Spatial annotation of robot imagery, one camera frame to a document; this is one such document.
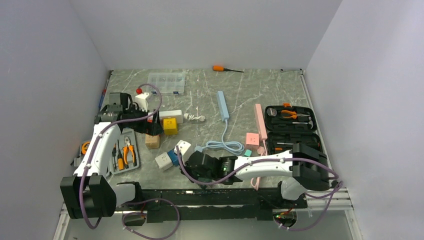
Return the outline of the teal small plug adapter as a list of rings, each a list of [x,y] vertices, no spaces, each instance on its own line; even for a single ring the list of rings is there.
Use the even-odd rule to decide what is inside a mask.
[[[243,156],[244,157],[251,157],[252,156],[252,151],[250,149],[246,149],[245,152],[244,152],[244,154],[243,154]]]

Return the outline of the pink power strip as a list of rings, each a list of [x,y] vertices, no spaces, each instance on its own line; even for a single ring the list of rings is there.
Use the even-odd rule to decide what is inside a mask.
[[[256,127],[259,134],[259,139],[260,141],[265,141],[268,138],[268,135],[267,135],[267,129],[265,126],[262,106],[259,103],[256,103],[254,105],[254,116],[255,116]]]

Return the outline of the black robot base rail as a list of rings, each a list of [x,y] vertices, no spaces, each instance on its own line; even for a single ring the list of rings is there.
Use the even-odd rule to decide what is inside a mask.
[[[147,223],[174,221],[179,211],[182,221],[254,219],[271,221],[279,211],[306,209],[305,195],[284,200],[276,187],[216,189],[144,189],[145,200],[138,207],[119,206],[115,212],[143,212]]]

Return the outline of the pink cube socket adapter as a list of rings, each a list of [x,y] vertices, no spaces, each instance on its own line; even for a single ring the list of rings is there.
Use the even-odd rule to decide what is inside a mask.
[[[247,132],[244,146],[248,150],[257,150],[260,146],[260,135],[258,133]]]

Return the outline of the yellow cube socket adapter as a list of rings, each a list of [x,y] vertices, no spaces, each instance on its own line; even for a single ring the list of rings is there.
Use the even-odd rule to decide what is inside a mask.
[[[176,118],[165,118],[162,123],[165,135],[170,136],[178,134],[178,123]]]

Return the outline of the blue cube socket adapter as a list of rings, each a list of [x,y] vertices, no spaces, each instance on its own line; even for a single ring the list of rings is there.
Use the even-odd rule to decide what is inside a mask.
[[[170,150],[167,152],[172,164],[174,166],[178,166],[179,165],[179,160],[178,160],[178,156],[177,154],[174,152],[174,150]]]

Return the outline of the white cube socket adapter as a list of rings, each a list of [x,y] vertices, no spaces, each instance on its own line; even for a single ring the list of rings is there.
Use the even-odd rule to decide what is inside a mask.
[[[174,166],[172,159],[170,158],[167,152],[163,152],[162,154],[158,155],[157,157],[155,157],[154,160],[158,165],[159,169],[162,171],[166,171]]]

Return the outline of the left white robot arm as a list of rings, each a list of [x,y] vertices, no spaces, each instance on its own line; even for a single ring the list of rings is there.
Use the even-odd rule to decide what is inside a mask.
[[[71,219],[110,217],[125,204],[131,210],[144,203],[142,188],[135,181],[110,185],[113,148],[125,128],[148,135],[163,133],[159,109],[149,112],[124,92],[109,94],[109,103],[94,117],[92,138],[83,160],[72,176],[63,177],[60,191]]]

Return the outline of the beige cube socket adapter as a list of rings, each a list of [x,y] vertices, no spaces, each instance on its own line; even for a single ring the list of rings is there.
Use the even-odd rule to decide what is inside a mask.
[[[144,143],[148,149],[158,149],[161,145],[160,135],[145,134]]]

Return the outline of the white power strip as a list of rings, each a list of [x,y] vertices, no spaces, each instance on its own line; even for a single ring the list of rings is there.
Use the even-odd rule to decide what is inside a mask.
[[[159,111],[159,121],[160,124],[163,125],[164,119],[176,119],[177,124],[182,124],[184,122],[183,112],[182,110],[165,110]]]

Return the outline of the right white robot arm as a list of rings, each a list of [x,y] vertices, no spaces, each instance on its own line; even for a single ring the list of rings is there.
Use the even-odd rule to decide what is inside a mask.
[[[330,189],[329,176],[336,173],[328,166],[327,155],[306,144],[296,143],[284,152],[264,156],[211,157],[199,151],[183,161],[179,147],[175,148],[182,173],[200,186],[234,183],[264,177],[282,177],[275,194],[276,203],[289,207],[307,191]]]

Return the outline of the light blue power strip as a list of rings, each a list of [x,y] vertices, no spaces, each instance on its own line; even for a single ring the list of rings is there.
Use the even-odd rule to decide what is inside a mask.
[[[225,99],[225,96],[224,96],[224,92],[223,91],[217,91],[216,97],[217,97],[219,112],[220,112],[220,115],[221,115],[221,120],[223,122],[227,122],[230,118],[230,114],[229,114],[229,111],[228,111],[228,108],[227,108],[227,103],[226,103],[226,99]]]

